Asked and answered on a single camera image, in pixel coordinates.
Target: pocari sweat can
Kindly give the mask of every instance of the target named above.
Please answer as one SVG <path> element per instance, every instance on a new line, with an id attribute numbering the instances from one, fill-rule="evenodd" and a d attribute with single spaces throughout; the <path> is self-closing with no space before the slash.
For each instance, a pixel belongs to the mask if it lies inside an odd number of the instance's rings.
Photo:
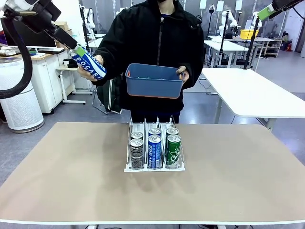
<path id="1" fill-rule="evenodd" d="M 83 47 L 77 45 L 74 50 L 71 50 L 71 57 L 80 64 L 85 71 L 90 72 L 95 79 L 101 80 L 105 77 L 106 69 Z"/>

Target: green can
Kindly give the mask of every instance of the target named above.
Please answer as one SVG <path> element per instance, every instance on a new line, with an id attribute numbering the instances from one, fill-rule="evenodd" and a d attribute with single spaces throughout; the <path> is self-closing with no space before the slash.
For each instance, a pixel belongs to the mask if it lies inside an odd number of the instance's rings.
<path id="1" fill-rule="evenodd" d="M 181 137 L 178 135 L 169 135 L 167 137 L 167 168 L 177 168 L 179 165 Z"/>
<path id="2" fill-rule="evenodd" d="M 179 130 L 174 127 L 170 127 L 166 130 L 166 139 L 165 139 L 165 156 L 167 156 L 167 137 L 169 135 L 179 135 Z"/>

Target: blue can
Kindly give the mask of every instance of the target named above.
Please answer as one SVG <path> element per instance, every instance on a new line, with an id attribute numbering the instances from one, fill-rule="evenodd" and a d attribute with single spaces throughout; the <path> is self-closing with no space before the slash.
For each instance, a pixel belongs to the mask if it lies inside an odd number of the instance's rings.
<path id="1" fill-rule="evenodd" d="M 158 135 L 161 137 L 161 129 L 159 129 L 159 128 L 150 129 L 148 131 L 148 136 L 152 136 L 152 135 Z"/>
<path id="2" fill-rule="evenodd" d="M 158 135 L 148 137 L 148 168 L 160 168 L 162 163 L 162 140 Z"/>

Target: jacket zipper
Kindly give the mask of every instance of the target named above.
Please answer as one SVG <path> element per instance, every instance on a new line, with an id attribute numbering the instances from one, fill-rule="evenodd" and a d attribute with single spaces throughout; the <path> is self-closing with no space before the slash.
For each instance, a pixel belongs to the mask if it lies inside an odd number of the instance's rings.
<path id="1" fill-rule="evenodd" d="M 160 62 L 160 51 L 161 51 L 161 39 L 162 39 L 162 28 L 163 28 L 163 23 L 164 23 L 164 17 L 161 17 L 160 32 L 159 32 L 159 44 L 158 44 L 157 65 L 159 65 L 159 62 Z"/>

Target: hand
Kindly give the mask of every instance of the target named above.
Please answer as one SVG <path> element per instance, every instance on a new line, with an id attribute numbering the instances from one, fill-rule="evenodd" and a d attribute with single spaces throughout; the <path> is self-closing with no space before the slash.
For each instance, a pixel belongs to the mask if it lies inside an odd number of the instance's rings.
<path id="1" fill-rule="evenodd" d="M 190 78 L 190 74 L 187 72 L 185 66 L 180 66 L 176 73 L 179 74 L 179 79 L 183 80 L 183 84 L 185 84 L 185 82 Z"/>
<path id="2" fill-rule="evenodd" d="M 101 65 L 104 64 L 104 60 L 103 60 L 101 55 L 96 55 L 94 58 L 98 62 L 100 62 Z M 94 76 L 90 74 L 90 72 L 85 71 L 83 69 L 83 67 L 81 67 L 81 66 L 78 67 L 77 72 L 81 75 L 81 77 L 83 77 L 83 78 L 85 78 L 87 80 L 90 80 L 90 81 L 93 81 L 93 82 L 97 81 L 97 79 L 95 79 Z"/>

